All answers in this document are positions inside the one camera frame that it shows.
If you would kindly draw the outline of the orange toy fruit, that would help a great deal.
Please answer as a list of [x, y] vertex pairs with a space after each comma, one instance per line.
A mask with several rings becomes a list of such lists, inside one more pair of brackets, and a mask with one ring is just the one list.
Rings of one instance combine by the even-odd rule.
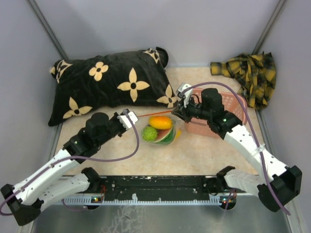
[[173, 121], [168, 116], [152, 116], [149, 118], [149, 125], [158, 130], [166, 130], [173, 126]]

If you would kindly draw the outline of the pink plastic basket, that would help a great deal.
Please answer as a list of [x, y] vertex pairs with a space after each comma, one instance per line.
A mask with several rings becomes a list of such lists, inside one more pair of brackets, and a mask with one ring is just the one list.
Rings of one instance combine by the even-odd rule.
[[[199, 97], [199, 100], [196, 96], [194, 96], [195, 103], [201, 103], [201, 92], [203, 89], [201, 88], [194, 88], [192, 93]], [[222, 95], [222, 103], [224, 105], [225, 110], [232, 112], [235, 114], [243, 123], [243, 125], [247, 124], [246, 115], [237, 100], [237, 98], [229, 92], [220, 92]], [[210, 127], [207, 125], [207, 122], [201, 119], [192, 118], [189, 123], [184, 123], [184, 127], [186, 131], [192, 134], [197, 134], [201, 136], [213, 137], [218, 138], [219, 136], [214, 133]]]

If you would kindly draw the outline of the clear zip top bag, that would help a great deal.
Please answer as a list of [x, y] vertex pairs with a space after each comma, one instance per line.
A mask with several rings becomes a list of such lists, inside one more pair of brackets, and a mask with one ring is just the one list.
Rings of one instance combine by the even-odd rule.
[[145, 143], [167, 146], [176, 141], [182, 133], [182, 120], [171, 111], [153, 112], [139, 115], [140, 139]]

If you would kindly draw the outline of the watermelon slice toy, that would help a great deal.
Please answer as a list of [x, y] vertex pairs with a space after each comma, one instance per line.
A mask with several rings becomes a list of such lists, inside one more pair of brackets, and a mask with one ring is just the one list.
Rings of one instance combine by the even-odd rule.
[[174, 141], [175, 136], [176, 136], [175, 127], [171, 127], [170, 129], [166, 130], [158, 130], [157, 138], [155, 139], [154, 143], [168, 145]]

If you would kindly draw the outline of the green bumpy toy fruit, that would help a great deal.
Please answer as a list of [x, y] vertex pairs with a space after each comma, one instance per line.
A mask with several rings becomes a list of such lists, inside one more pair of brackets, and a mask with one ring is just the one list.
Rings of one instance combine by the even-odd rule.
[[142, 131], [142, 138], [145, 141], [153, 142], [158, 136], [157, 130], [151, 126], [146, 126]]

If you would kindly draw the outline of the yellow toy mango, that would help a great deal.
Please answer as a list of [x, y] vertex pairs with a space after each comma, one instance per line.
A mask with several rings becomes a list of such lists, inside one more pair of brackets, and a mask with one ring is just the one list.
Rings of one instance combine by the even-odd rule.
[[178, 130], [178, 131], [176, 132], [175, 138], [176, 138], [176, 139], [179, 138], [180, 135], [181, 135], [181, 133], [182, 133], [182, 131], [181, 131], [181, 130]]

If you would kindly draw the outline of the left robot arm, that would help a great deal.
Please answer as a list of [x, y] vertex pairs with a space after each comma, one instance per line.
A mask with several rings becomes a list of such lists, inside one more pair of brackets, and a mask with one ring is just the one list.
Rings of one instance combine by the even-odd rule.
[[10, 209], [19, 226], [34, 221], [45, 204], [48, 187], [67, 171], [79, 166], [86, 160], [95, 161], [95, 155], [103, 144], [121, 137], [127, 130], [135, 127], [138, 117], [132, 111], [124, 109], [108, 117], [105, 113], [95, 113], [86, 121], [85, 127], [70, 138], [63, 148], [39, 170], [23, 181], [4, 185], [0, 191], [4, 204]]

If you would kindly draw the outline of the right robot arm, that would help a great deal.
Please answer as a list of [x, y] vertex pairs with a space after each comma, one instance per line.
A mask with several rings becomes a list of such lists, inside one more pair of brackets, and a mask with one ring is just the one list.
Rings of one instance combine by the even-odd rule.
[[237, 188], [258, 197], [270, 211], [277, 212], [300, 194], [302, 171], [289, 167], [273, 156], [264, 145], [259, 145], [242, 121], [225, 110], [222, 96], [216, 88], [201, 92], [201, 102], [196, 103], [192, 89], [182, 84], [177, 90], [180, 98], [172, 114], [186, 123], [193, 118], [207, 122], [209, 128], [222, 140], [231, 144], [256, 170], [257, 175], [227, 166], [217, 173], [217, 186], [223, 192]]

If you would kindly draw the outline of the black floral pillow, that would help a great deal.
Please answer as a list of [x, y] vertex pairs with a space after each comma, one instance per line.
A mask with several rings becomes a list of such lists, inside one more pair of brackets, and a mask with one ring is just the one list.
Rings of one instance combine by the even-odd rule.
[[160, 48], [58, 60], [50, 70], [57, 86], [48, 125], [101, 107], [174, 108], [177, 97], [167, 77], [167, 52]]

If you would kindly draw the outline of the yellow plaid cloth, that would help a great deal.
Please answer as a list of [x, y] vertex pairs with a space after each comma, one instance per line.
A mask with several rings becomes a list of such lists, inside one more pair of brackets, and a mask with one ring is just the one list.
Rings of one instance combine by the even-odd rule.
[[211, 62], [212, 76], [222, 75], [240, 84], [238, 93], [248, 107], [262, 110], [268, 106], [276, 88], [276, 66], [271, 53], [242, 53], [226, 62]]

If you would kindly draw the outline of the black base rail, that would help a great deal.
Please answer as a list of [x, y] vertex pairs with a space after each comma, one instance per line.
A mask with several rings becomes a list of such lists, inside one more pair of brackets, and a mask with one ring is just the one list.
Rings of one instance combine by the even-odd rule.
[[228, 192], [216, 176], [102, 176], [98, 186], [83, 194], [103, 194], [106, 201], [209, 200], [210, 196]]

